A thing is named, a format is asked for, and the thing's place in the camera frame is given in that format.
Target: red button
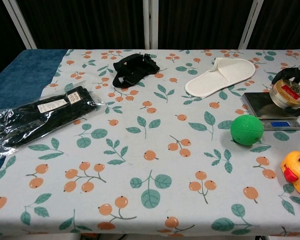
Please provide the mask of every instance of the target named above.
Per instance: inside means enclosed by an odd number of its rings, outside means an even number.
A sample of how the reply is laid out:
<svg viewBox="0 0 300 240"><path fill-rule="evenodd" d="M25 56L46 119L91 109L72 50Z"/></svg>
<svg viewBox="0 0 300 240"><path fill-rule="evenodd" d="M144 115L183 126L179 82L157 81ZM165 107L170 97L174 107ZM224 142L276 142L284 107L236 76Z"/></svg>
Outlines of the red button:
<svg viewBox="0 0 300 240"><path fill-rule="evenodd" d="M284 170L283 172L285 179L289 182L289 183L293 183L295 181L297 181L299 178L290 170L290 168L287 168L286 170Z"/></svg>

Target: kitchen scale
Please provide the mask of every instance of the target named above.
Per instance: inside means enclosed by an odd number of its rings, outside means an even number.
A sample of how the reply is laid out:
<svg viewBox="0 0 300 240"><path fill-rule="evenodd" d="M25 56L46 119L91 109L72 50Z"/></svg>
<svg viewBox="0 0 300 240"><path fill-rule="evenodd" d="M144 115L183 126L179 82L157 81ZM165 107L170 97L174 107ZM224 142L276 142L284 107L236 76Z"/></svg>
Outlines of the kitchen scale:
<svg viewBox="0 0 300 240"><path fill-rule="evenodd" d="M242 101L263 124L265 131L300 130L298 117L277 106L268 92L246 92Z"/></svg>

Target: disposable slipper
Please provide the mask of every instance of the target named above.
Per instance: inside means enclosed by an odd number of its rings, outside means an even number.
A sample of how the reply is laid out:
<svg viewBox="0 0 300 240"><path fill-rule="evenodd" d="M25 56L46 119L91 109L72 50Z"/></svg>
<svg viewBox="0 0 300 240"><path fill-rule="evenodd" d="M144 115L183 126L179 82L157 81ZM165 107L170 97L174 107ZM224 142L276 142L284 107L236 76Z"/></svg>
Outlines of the disposable slipper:
<svg viewBox="0 0 300 240"><path fill-rule="evenodd" d="M220 89L251 78L255 71L255 66L248 60L217 57L211 69L189 81L184 88L192 96L206 98Z"/></svg>

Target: blue cloth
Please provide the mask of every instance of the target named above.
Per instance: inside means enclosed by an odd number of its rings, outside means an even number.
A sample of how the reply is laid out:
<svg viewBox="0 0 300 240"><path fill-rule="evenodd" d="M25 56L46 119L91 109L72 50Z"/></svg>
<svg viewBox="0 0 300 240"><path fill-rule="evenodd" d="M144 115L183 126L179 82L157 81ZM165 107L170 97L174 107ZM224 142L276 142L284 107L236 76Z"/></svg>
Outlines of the blue cloth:
<svg viewBox="0 0 300 240"><path fill-rule="evenodd" d="M0 73L0 109L34 102L55 75L67 50L31 49L21 52ZM4 159L0 159L0 168Z"/></svg>

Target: tin lid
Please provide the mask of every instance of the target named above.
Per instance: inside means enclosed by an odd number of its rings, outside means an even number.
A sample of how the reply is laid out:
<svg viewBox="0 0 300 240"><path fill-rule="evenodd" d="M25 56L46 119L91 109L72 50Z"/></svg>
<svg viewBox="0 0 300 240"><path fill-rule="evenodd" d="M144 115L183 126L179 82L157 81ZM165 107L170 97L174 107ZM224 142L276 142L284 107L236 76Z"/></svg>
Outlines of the tin lid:
<svg viewBox="0 0 300 240"><path fill-rule="evenodd" d="M281 108L300 108L300 85L281 79L272 87L271 99Z"/></svg>

